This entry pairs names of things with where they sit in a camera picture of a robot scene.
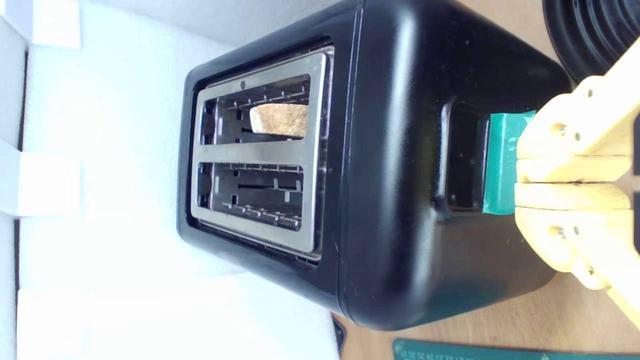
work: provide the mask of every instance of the black toaster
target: black toaster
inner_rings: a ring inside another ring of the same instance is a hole
[[[189,73],[178,230],[377,329],[527,293],[554,273],[482,212],[487,118],[570,86],[457,3],[343,1]],[[269,103],[307,105],[306,135],[254,132]]]

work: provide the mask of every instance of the green cutting mat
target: green cutting mat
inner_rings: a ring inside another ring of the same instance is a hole
[[[507,350],[405,339],[396,339],[393,351],[395,360],[640,360],[640,356]]]

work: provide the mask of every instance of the bread slice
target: bread slice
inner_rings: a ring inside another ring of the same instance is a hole
[[[254,133],[287,135],[298,138],[303,138],[307,133],[307,105],[258,105],[251,108],[249,117]]]

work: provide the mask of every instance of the metal grill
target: metal grill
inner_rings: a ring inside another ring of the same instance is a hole
[[[326,80],[332,48],[215,83],[198,93],[191,214],[201,223],[298,256],[317,259],[322,204]],[[308,106],[304,138],[254,133],[250,110],[267,103]]]

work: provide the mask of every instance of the toaster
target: toaster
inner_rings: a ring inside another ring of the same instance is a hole
[[[483,213],[492,113],[570,90],[458,3],[346,0],[186,78],[177,227],[189,244],[394,330],[543,286],[512,215]],[[304,136],[250,110],[304,104]]]

